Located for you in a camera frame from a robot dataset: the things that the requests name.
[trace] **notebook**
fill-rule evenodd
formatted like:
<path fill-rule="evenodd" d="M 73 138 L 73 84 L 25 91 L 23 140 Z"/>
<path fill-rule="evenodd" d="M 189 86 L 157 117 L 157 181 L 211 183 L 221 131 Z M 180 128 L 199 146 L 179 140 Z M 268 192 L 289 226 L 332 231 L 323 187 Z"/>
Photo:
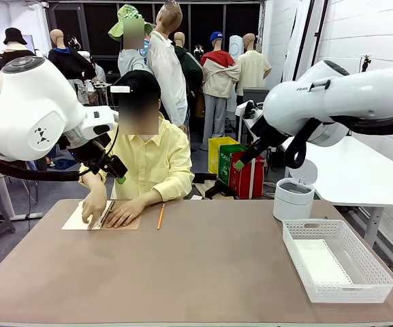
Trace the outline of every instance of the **notebook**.
<path fill-rule="evenodd" d="M 101 215 L 101 218 L 92 227 L 92 230 L 137 230 L 140 225 L 141 216 L 135 218 L 129 225 L 121 226 L 119 228 L 108 228 L 107 225 L 110 222 L 109 215 L 116 204 L 115 200 L 107 201 L 106 209 Z M 61 228 L 62 230 L 87 230 L 89 226 L 88 223 L 84 223 L 81 218 L 82 214 L 82 201 L 78 203 L 75 211 L 72 213 L 71 217 L 66 221 L 66 223 Z"/>

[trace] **blue cap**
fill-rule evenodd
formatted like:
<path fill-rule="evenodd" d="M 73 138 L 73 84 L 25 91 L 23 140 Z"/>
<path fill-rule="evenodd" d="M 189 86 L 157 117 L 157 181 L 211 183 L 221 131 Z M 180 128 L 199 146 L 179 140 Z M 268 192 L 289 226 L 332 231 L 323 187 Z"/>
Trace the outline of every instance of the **blue cap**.
<path fill-rule="evenodd" d="M 223 34 L 221 32 L 214 32 L 210 37 L 210 42 L 213 42 L 215 39 L 223 39 Z"/>

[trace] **green hat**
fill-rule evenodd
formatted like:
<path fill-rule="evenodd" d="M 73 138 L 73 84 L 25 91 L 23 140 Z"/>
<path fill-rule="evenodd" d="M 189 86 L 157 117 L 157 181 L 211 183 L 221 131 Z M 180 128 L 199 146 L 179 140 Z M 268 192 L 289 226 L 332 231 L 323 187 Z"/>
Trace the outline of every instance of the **green hat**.
<path fill-rule="evenodd" d="M 126 18 L 143 18 L 141 14 L 139 14 L 139 11 L 132 5 L 123 5 L 118 11 L 117 11 L 117 19 L 118 22 L 111 28 L 111 30 L 108 31 L 108 35 L 116 40 L 120 41 L 122 34 L 123 34 L 123 24 L 122 21 Z M 149 24 L 148 22 L 144 23 L 144 32 L 145 34 L 151 34 L 153 31 L 153 26 Z"/>

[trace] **red bag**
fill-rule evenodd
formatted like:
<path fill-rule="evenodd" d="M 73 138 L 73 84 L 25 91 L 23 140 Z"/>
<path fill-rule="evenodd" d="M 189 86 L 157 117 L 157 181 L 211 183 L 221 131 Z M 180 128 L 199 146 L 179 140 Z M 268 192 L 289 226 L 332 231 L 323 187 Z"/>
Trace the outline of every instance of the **red bag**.
<path fill-rule="evenodd" d="M 252 163 L 249 162 L 242 170 L 237 170 L 234 165 L 240 159 L 242 152 L 231 154 L 230 184 L 229 187 L 239 199 L 249 198 L 249 188 L 251 182 Z M 264 158 L 259 156 L 255 159 L 255 172 L 253 177 L 252 197 L 257 198 L 263 195 L 264 182 Z"/>

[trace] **hand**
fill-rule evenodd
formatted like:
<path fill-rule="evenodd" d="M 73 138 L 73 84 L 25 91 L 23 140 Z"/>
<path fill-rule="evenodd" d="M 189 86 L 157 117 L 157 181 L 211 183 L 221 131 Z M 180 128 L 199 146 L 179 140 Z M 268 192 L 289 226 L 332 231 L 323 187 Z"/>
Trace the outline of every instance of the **hand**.
<path fill-rule="evenodd" d="M 98 185 L 92 188 L 91 192 L 82 202 L 82 221 L 88 223 L 88 218 L 92 216 L 90 220 L 88 230 L 91 230 L 95 223 L 100 219 L 102 213 L 106 209 L 107 205 L 107 189 L 105 185 Z"/>
<path fill-rule="evenodd" d="M 129 225 L 140 216 L 145 206 L 146 203 L 141 197 L 122 203 L 110 212 L 110 223 L 108 223 L 107 228 Z"/>
<path fill-rule="evenodd" d="M 181 129 L 185 134 L 187 134 L 187 127 L 185 127 L 185 125 L 181 125 L 179 129 Z"/>

